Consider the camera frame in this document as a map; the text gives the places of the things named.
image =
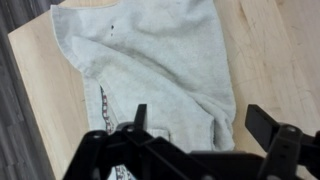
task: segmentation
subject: fabric fold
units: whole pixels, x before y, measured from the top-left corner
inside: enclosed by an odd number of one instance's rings
[[[186,152],[233,149],[235,102],[211,0],[121,0],[51,12],[62,53],[83,75],[91,129],[105,129],[106,119],[114,127],[133,121],[147,104],[149,133]],[[97,107],[100,86],[109,118]]]

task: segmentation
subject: wooden table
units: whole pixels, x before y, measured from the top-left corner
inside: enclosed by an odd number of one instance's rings
[[[214,2],[237,102],[236,149],[263,154],[244,127],[250,103],[314,135],[320,129],[320,1]],[[110,0],[73,0],[62,5],[107,3]],[[88,130],[80,73],[59,51],[48,12],[9,38],[54,174],[60,179]]]

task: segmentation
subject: gray floor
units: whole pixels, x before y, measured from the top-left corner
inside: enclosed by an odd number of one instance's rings
[[[0,1],[0,180],[53,179],[7,34],[60,1]]]

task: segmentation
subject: light gray fabric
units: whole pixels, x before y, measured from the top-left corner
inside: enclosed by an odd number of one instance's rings
[[[115,124],[133,121],[138,104],[146,103],[149,132],[160,131],[184,151],[234,147],[235,102],[212,0],[51,10],[62,53],[85,81],[102,86]],[[92,101],[94,88],[85,89]]]

